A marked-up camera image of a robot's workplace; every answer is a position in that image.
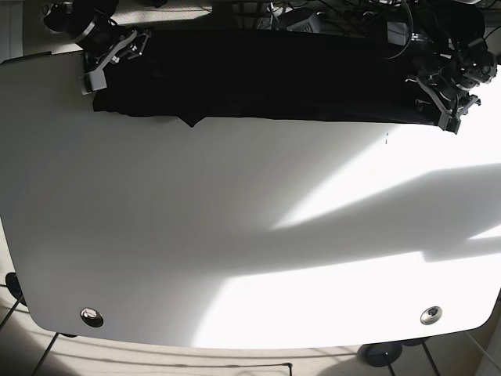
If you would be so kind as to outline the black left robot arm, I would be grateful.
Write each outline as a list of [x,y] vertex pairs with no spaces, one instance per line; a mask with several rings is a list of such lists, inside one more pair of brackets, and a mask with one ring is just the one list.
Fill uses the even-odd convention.
[[409,37],[406,46],[416,83],[438,110],[434,124],[459,131],[461,117],[481,100],[471,92],[497,75],[497,58],[485,40],[485,18],[469,2],[406,1]]

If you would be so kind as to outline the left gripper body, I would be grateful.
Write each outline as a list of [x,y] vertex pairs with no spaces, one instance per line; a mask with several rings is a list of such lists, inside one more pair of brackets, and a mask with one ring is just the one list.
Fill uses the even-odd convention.
[[424,94],[414,99],[414,110],[419,114],[413,123],[430,125],[442,131],[457,134],[473,105],[481,105],[480,98],[471,91],[481,83],[470,74],[452,78],[443,74],[414,74],[405,78]]

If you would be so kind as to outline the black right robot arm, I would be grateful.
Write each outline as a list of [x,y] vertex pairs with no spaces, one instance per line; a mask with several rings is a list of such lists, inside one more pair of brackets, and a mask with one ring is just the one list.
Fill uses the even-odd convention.
[[105,68],[140,57],[151,31],[123,27],[113,19],[118,1],[58,1],[42,7],[41,19],[56,34],[67,34],[84,52],[82,92],[107,87]]

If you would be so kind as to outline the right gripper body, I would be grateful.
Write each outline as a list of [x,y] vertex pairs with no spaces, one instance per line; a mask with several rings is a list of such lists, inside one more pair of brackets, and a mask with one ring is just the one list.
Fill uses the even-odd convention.
[[133,28],[129,36],[121,37],[101,57],[91,57],[86,52],[81,76],[82,94],[88,95],[105,89],[107,87],[105,68],[110,64],[118,64],[121,61],[142,56],[151,36],[151,30]]

